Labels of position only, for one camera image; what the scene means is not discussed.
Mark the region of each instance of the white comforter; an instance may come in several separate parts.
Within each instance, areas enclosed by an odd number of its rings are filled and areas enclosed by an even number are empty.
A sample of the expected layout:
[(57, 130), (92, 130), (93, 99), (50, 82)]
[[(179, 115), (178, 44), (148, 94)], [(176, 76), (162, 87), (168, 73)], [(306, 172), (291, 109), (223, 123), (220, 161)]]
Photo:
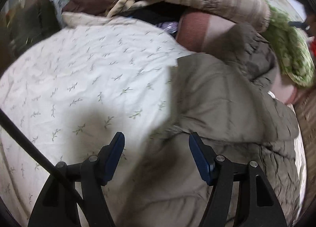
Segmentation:
[[(175, 108), (176, 59), (191, 53), (142, 21), (64, 17), (87, 26), (63, 29), (23, 54), (0, 80), (0, 106), (53, 164), (82, 162), (122, 131), (124, 154), (104, 188), (115, 220), (142, 144)], [(0, 139), (0, 196), (26, 226), (48, 173), (2, 129)]]

